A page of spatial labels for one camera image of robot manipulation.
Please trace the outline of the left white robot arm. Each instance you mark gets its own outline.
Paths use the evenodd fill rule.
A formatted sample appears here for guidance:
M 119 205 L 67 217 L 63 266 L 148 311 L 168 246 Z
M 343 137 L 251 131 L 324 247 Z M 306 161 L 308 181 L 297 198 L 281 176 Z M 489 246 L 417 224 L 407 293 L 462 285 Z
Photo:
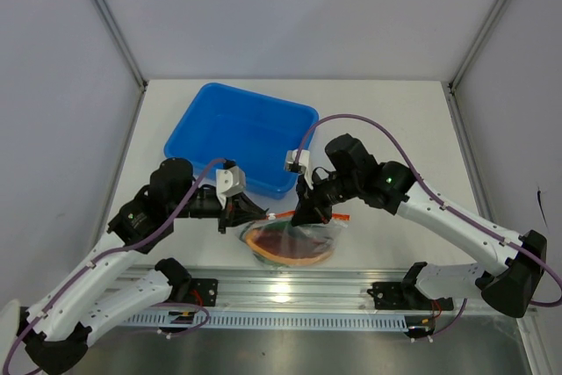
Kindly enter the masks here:
M 108 331 L 148 307 L 202 307 L 192 293 L 191 274 L 174 258 L 160 260 L 127 288 L 103 294 L 173 233 L 176 219 L 216 220 L 225 233 L 266 217 L 245 194 L 245 175 L 235 162 L 214 159 L 205 170 L 215 170 L 214 185 L 204 184 L 204 174 L 194 177 L 186 159 L 161 162 L 77 267 L 43 300 L 22 310 L 14 343 L 25 346 L 39 371 L 65 373 Z

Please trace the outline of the clear zip top bag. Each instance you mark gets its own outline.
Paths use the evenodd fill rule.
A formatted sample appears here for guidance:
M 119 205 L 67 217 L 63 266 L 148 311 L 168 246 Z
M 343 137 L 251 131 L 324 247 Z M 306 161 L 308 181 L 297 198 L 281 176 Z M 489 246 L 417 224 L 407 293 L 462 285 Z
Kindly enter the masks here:
M 294 211 L 269 213 L 265 220 L 242 226 L 237 237 L 267 267 L 311 267 L 327 261 L 334 254 L 337 238 L 348 226 L 350 216 L 335 213 L 327 224 L 294 227 L 293 214 Z

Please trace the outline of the orange purple sweet potato slice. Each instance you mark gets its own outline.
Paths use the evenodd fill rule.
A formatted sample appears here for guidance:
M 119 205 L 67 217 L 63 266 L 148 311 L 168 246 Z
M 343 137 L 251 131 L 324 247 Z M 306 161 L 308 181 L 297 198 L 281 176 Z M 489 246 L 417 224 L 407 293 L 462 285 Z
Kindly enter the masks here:
M 281 229 L 251 229 L 244 243 L 268 263 L 277 266 L 305 267 L 322 263 L 334 253 L 329 237 L 316 237 L 300 231 L 286 233 Z

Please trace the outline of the blue plastic bin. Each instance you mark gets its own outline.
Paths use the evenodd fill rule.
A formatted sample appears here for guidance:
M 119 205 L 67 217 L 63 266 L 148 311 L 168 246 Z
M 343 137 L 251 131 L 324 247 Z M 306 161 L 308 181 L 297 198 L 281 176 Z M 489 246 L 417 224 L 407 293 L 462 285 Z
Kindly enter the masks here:
M 298 148 L 318 120 L 319 113 L 309 105 L 207 83 L 178 121 L 163 153 L 190 161 L 195 172 L 214 158 L 233 160 L 245 172 L 248 191 L 281 199 L 297 180 L 284 169 L 286 153 Z

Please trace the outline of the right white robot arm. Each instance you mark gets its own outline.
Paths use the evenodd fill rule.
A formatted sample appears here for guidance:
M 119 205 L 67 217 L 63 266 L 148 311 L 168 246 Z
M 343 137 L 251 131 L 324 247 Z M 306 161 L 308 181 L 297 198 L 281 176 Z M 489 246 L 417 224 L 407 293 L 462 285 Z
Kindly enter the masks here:
M 367 206 L 410 220 L 464 251 L 471 264 L 415 263 L 402 280 L 400 295 L 410 307 L 431 299 L 483 299 L 513 318 L 525 315 L 544 274 L 547 240 L 500 227 L 447 200 L 419 181 L 399 162 L 377 162 L 349 134 L 325 147 L 334 169 L 325 178 L 309 169 L 309 153 L 287 153 L 285 168 L 298 174 L 298 204 L 293 226 L 327 224 L 332 209 L 353 198 Z

